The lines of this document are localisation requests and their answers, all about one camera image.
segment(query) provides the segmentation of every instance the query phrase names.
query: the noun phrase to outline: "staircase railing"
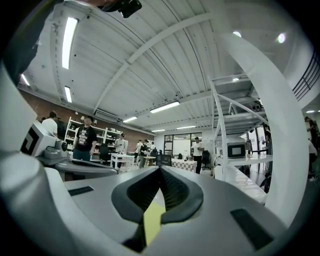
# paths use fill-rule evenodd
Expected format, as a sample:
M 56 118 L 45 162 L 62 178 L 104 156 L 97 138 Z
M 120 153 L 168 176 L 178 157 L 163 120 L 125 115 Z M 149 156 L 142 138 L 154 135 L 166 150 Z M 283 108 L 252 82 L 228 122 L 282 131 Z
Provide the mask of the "staircase railing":
M 313 51 L 310 63 L 306 68 L 299 82 L 293 88 L 293 93 L 299 101 L 311 90 L 312 86 L 320 77 L 320 59 L 316 51 Z

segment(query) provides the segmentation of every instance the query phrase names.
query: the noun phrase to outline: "checkered tablecloth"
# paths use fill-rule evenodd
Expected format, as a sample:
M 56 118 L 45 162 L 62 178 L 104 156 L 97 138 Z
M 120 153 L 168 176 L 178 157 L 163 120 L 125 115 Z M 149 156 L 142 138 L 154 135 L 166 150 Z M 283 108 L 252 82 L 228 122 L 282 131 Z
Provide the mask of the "checkered tablecloth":
M 183 169 L 190 172 L 196 172 L 197 162 L 196 161 L 184 161 L 181 159 L 172 159 L 172 167 Z

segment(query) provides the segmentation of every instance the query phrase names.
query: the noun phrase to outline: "chair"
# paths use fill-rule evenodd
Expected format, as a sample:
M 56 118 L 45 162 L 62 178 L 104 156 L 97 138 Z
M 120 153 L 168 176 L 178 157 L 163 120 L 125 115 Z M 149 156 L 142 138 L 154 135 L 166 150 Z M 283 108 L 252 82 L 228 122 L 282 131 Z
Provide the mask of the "chair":
M 171 155 L 169 154 L 158 154 L 156 156 L 157 166 L 172 166 Z
M 206 167 L 211 170 L 211 168 L 209 166 L 207 166 L 211 163 L 210 153 L 208 150 L 204 150 L 202 152 L 202 163 L 204 164 L 204 166 L 202 167 L 202 171 L 204 171 Z

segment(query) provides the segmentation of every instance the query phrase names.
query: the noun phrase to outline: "brick wall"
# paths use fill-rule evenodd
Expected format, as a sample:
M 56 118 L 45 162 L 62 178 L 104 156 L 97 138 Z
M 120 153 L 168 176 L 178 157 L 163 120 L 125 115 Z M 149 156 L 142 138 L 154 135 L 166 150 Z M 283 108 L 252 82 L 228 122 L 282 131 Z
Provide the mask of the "brick wall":
M 25 91 L 20 90 L 21 95 L 23 96 L 23 98 L 26 100 L 26 102 L 30 105 L 30 107 L 32 107 L 32 109 L 34 110 L 34 112 L 36 112 L 37 114 L 37 120 L 40 121 L 41 118 L 45 117 L 47 118 L 49 116 L 49 113 L 51 111 L 56 111 L 57 113 L 57 117 L 60 118 L 61 121 L 68 123 L 69 118 L 71 117 L 72 120 L 81 122 L 80 118 L 82 116 L 85 116 L 85 114 L 83 113 L 78 113 L 78 115 L 76 114 L 75 111 L 53 104 L 49 101 L 46 101 L 42 98 L 36 97 L 30 93 L 27 93 Z M 152 135 L 148 135 L 142 132 L 138 132 L 138 131 L 134 131 L 134 130 L 130 130 L 112 123 L 108 123 L 108 122 L 104 122 L 101 120 L 97 120 L 97 125 L 96 127 L 105 129 L 106 127 L 108 129 L 110 128 L 115 128 L 119 131 L 122 131 L 125 133 L 125 139 L 127 141 L 129 141 L 128 143 L 128 151 L 129 152 L 133 152 L 135 151 L 136 148 L 136 144 L 138 142 L 138 140 L 144 140 L 144 139 L 148 139 L 151 141 L 155 140 L 155 137 Z

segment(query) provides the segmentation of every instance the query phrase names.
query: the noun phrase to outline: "black t-shirt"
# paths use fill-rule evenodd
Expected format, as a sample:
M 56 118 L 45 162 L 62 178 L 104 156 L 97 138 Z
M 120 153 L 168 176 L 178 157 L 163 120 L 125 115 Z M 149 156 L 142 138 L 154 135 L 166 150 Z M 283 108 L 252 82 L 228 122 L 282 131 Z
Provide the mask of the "black t-shirt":
M 268 130 L 265 131 L 265 136 L 268 136 L 269 142 L 270 142 L 271 141 L 271 133 Z
M 92 142 L 97 141 L 96 132 L 91 126 L 88 128 L 84 125 L 80 126 L 76 136 L 78 138 L 78 143 L 76 144 L 75 149 L 79 151 L 90 151 Z

